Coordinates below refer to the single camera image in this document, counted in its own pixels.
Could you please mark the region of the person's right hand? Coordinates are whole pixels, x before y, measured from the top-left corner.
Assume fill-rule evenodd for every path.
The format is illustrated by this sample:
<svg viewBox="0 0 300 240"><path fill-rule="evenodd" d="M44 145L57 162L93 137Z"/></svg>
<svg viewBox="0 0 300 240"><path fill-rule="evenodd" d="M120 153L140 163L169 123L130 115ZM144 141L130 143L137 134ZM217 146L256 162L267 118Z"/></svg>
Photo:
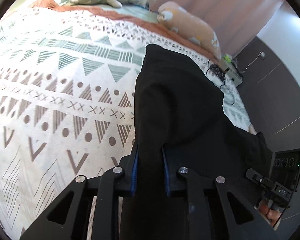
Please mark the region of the person's right hand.
<svg viewBox="0 0 300 240"><path fill-rule="evenodd" d="M265 200L260 201L258 206L255 207L255 209L274 230L277 230L282 215L282 213L279 210L270 209Z"/></svg>

